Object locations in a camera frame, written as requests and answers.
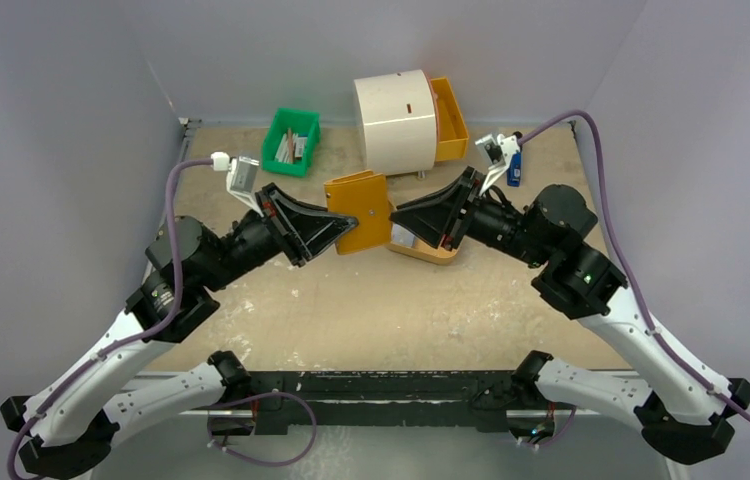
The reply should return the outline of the orange oval tray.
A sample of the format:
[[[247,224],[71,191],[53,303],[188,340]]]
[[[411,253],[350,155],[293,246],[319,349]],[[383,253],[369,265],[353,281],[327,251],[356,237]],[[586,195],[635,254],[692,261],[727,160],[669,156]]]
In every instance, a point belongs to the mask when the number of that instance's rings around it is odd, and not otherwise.
[[[385,247],[394,253],[406,255],[418,260],[441,266],[451,264],[455,260],[459,252],[458,249],[447,250],[444,248],[432,248],[417,237],[412,248],[394,245],[391,243],[391,240],[385,245]]]

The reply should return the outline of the orange card holder wallet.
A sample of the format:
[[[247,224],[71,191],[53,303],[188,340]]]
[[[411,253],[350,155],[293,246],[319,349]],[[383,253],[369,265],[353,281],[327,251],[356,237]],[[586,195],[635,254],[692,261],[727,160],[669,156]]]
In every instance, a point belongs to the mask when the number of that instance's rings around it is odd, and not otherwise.
[[[354,217],[357,225],[336,242],[338,255],[380,247],[391,240],[392,204],[386,176],[365,170],[324,184],[327,209]]]

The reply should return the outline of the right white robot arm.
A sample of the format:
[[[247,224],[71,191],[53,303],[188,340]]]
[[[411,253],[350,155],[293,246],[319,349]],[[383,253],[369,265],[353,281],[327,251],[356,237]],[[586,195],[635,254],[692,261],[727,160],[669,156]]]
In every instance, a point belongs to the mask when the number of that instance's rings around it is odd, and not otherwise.
[[[587,234],[596,215],[574,188],[552,184],[515,208],[484,175],[467,168],[443,189],[398,206],[391,221],[432,247],[471,238],[538,270],[532,286],[555,311],[610,345],[637,373],[623,379],[532,351],[512,392],[527,407],[543,400],[589,409],[637,430],[658,453],[683,465],[723,454],[735,407],[750,404],[750,383],[701,362],[639,311],[625,274]]]

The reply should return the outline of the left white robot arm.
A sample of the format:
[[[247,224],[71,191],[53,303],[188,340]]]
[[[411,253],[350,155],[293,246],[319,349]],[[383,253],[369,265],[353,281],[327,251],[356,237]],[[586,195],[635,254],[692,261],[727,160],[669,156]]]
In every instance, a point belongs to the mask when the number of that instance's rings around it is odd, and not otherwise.
[[[8,461],[13,478],[72,479],[161,420],[196,407],[235,409],[246,402],[251,376],[230,351],[214,352],[147,390],[129,393],[125,385],[218,310],[215,292],[278,255],[301,267],[358,224],[272,184],[256,200],[256,208],[222,236],[194,217],[175,217],[147,248],[152,272],[108,331],[52,385],[2,403],[2,418],[16,434]]]

